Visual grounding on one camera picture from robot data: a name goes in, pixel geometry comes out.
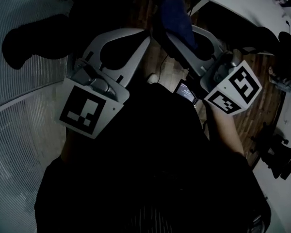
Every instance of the blue object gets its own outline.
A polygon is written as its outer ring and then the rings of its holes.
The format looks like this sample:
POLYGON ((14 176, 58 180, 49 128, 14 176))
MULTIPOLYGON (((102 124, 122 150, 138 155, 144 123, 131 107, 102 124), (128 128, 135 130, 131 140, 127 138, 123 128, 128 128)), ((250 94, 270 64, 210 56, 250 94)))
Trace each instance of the blue object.
POLYGON ((193 49, 197 48, 191 18, 183 0, 163 0, 159 8, 163 27, 180 36, 193 49))

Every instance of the white table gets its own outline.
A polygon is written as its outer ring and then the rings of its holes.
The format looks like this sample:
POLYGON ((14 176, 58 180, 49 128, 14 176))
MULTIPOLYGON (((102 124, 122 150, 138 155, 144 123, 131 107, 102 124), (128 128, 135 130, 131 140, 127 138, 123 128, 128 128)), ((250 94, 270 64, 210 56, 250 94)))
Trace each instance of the white table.
POLYGON ((274 0, 202 0, 193 10, 196 12, 201 6, 212 1, 241 17, 252 22, 256 26, 263 26, 272 31, 277 37, 281 31, 289 32, 291 18, 284 12, 274 0))

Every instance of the wooden floor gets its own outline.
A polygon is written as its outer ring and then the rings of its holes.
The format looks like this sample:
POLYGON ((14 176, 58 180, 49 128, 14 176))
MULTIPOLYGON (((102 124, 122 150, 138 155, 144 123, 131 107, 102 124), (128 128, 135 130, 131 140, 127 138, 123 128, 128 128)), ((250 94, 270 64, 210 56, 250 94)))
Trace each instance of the wooden floor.
MULTIPOLYGON (((130 18, 127 21, 127 26, 144 28, 151 31, 152 16, 156 12, 156 9, 157 7, 152 0, 135 0, 130 12, 130 18)), ((192 17, 192 22, 194 25, 207 29, 205 23, 198 18, 198 12, 192 17)), ((170 57, 167 57, 163 62, 166 56, 166 52, 152 39, 147 53, 144 56, 141 68, 144 77, 149 76, 151 73, 160 75, 159 83, 173 92, 178 82, 181 79, 185 79, 188 71, 184 70, 177 61, 170 57)), ((234 117, 246 158, 249 164, 252 165, 257 158, 257 154, 250 152, 255 147, 255 143, 251 140, 251 137, 257 135, 262 129, 263 122, 267 124, 273 123, 283 93, 269 82, 268 68, 274 64, 275 58, 273 56, 255 54, 246 56, 239 54, 238 56, 251 66, 263 86, 263 90, 251 107, 234 117)), ((206 120, 206 111, 201 101, 197 103, 196 111, 203 124, 206 120)))

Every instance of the white shoe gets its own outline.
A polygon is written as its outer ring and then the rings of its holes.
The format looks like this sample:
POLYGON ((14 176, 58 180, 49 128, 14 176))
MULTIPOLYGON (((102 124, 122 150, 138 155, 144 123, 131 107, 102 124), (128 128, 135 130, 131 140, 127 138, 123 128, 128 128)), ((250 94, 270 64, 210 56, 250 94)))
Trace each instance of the white shoe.
POLYGON ((151 73, 146 82, 149 84, 152 84, 152 83, 157 83, 158 81, 159 81, 159 77, 155 73, 151 73))

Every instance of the person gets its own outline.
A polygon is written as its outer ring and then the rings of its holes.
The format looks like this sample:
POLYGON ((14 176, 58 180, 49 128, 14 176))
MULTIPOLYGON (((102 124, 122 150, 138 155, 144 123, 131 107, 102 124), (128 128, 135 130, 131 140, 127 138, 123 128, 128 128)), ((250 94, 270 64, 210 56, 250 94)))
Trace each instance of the person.
POLYGON ((247 232, 267 202, 233 118, 205 106, 209 140, 193 104, 158 83, 95 140, 69 131, 37 194, 37 232, 247 232))

